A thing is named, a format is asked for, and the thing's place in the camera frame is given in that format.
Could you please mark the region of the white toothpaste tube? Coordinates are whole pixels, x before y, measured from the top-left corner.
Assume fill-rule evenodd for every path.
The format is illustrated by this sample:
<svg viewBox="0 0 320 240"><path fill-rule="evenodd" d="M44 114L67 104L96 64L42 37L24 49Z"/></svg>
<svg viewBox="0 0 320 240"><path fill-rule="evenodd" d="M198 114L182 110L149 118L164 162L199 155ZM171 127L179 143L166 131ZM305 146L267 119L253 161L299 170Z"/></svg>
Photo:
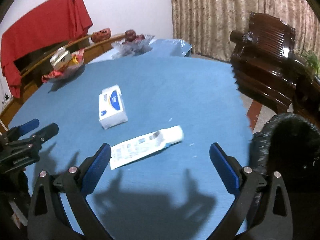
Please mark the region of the white toothpaste tube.
<svg viewBox="0 0 320 240"><path fill-rule="evenodd" d="M183 138L184 133L181 126L174 126L121 142L111 147L110 168L115 170L145 158L180 143Z"/></svg>

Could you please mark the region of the blue round tablecloth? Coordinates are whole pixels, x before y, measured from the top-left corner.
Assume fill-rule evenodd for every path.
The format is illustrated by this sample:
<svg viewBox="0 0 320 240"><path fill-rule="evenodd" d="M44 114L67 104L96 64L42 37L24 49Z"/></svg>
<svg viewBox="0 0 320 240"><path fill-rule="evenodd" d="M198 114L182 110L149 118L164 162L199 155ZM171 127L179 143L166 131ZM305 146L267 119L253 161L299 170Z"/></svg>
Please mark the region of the blue round tablecloth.
<svg viewBox="0 0 320 240"><path fill-rule="evenodd" d="M103 129L99 94L118 85L128 121ZM120 142L172 126L184 139L116 170L107 168L87 201L114 239L207 239L234 197L209 157L217 142L241 165L252 138L230 65L190 57L126 57L89 64L71 82L42 85L10 126L38 119L59 126L38 163L28 166L29 187L43 170L64 172Z"/></svg>

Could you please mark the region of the wooden tv cabinet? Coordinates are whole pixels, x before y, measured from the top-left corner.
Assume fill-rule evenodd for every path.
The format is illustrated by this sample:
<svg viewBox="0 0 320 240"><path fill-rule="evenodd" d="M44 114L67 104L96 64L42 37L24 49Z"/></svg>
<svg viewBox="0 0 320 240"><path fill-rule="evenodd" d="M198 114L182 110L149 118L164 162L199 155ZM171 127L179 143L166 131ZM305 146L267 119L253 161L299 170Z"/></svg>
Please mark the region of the wooden tv cabinet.
<svg viewBox="0 0 320 240"><path fill-rule="evenodd" d="M107 40L91 43L91 35L87 35L73 42L62 42L29 64L26 69L21 72L21 96L19 98L11 98L1 111L1 132L3 133L8 129L8 124L18 110L42 86L41 76L53 70L49 60L58 48L65 46L71 53L83 49L84 63L89 63L112 49L113 42L120 41L123 38L124 34L114 34Z"/></svg>

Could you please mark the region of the white blue cotton pad box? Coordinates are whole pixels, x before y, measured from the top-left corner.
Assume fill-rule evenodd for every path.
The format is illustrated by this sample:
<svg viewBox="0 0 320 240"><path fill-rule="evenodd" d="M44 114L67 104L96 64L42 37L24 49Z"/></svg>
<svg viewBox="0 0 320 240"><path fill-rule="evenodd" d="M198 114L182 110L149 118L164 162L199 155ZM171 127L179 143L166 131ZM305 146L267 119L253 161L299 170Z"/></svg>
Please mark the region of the white blue cotton pad box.
<svg viewBox="0 0 320 240"><path fill-rule="evenodd" d="M128 121L120 87L105 88L99 94L99 122L108 129Z"/></svg>

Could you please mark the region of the white and gold box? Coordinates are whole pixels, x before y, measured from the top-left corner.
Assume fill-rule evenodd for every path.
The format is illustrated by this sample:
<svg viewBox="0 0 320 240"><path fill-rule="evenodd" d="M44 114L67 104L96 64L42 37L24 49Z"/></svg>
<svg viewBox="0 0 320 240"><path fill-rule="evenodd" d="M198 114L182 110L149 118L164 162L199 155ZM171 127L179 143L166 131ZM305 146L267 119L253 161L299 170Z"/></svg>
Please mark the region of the white and gold box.
<svg viewBox="0 0 320 240"><path fill-rule="evenodd" d="M65 47L59 48L50 58L50 64L54 70L59 70L71 60L71 53Z"/></svg>

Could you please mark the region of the glass snack dish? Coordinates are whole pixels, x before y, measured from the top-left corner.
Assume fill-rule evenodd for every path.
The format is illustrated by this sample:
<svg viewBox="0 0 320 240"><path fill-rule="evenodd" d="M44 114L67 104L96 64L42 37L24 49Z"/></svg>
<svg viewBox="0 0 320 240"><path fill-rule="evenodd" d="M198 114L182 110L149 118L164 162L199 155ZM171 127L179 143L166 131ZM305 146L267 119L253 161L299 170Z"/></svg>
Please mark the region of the glass snack dish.
<svg viewBox="0 0 320 240"><path fill-rule="evenodd" d="M52 70L49 74L41 77L43 83L57 82L68 79L84 65L84 49L71 53L71 60L59 70Z"/></svg>

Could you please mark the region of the red cloth cover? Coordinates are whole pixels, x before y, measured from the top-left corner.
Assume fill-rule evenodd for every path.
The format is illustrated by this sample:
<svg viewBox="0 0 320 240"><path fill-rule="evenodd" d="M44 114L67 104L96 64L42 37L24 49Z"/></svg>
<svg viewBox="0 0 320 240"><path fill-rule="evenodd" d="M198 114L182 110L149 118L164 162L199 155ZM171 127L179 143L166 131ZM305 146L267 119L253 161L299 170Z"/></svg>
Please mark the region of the red cloth cover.
<svg viewBox="0 0 320 240"><path fill-rule="evenodd" d="M84 0L48 0L18 19L1 39L2 74L12 96L21 96L17 59L52 44L84 37L92 25Z"/></svg>

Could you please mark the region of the red bag on cabinet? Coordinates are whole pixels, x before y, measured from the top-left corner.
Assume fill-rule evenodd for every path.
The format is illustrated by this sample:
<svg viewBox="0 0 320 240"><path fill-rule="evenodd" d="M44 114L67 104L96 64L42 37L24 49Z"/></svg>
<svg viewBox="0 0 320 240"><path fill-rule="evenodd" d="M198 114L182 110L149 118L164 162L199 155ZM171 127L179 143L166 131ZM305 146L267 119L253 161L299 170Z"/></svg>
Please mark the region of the red bag on cabinet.
<svg viewBox="0 0 320 240"><path fill-rule="evenodd" d="M111 37L111 29L105 28L100 31L96 31L91 36L91 41L93 43L98 43L104 40L108 40Z"/></svg>

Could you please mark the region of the glass fruit bowl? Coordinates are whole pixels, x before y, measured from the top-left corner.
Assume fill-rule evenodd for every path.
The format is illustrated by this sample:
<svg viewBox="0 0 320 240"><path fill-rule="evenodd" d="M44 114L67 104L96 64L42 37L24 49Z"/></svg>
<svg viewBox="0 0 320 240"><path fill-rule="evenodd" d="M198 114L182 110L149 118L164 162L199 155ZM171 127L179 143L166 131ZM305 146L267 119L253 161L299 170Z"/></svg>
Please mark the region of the glass fruit bowl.
<svg viewBox="0 0 320 240"><path fill-rule="evenodd" d="M144 39L135 39L132 42L127 42L125 39L113 42L112 48L116 53L112 55L113 59L118 59L125 56L138 56L149 52L152 48L150 46L153 40L153 35L145 35Z"/></svg>

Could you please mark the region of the green potted plant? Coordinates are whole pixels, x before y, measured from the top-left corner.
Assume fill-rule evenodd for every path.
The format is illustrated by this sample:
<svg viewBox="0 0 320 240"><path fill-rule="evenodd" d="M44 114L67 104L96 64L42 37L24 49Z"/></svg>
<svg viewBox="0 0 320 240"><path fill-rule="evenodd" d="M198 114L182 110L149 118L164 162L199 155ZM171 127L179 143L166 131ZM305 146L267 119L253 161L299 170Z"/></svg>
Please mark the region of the green potted plant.
<svg viewBox="0 0 320 240"><path fill-rule="evenodd" d="M319 59L317 55L311 50L302 50L299 55L307 71L310 74L319 77Z"/></svg>

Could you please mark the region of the dark red apples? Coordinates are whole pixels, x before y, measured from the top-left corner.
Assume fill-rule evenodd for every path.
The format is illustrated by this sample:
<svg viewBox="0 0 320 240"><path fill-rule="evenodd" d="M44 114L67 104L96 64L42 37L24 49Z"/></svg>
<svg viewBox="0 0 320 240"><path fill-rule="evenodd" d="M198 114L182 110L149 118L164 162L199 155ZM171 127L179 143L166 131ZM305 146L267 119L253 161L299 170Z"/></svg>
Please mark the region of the dark red apples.
<svg viewBox="0 0 320 240"><path fill-rule="evenodd" d="M145 40L145 36L143 34L136 34L136 32L134 30L127 30L125 32L125 35L124 35L124 44L127 44L127 43L131 43L131 42L140 42L142 40Z"/></svg>

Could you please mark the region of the beige patterned curtain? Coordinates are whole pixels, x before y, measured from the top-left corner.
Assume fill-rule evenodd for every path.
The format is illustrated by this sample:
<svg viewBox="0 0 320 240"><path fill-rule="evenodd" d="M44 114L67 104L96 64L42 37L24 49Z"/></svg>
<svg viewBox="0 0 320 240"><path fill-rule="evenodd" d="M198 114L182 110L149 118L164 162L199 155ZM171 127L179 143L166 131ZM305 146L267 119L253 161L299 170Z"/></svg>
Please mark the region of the beige patterned curtain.
<svg viewBox="0 0 320 240"><path fill-rule="evenodd" d="M307 0L172 0L174 38L196 54L229 61L233 30L246 32L250 12L280 18L296 30L295 51L319 54L319 19Z"/></svg>

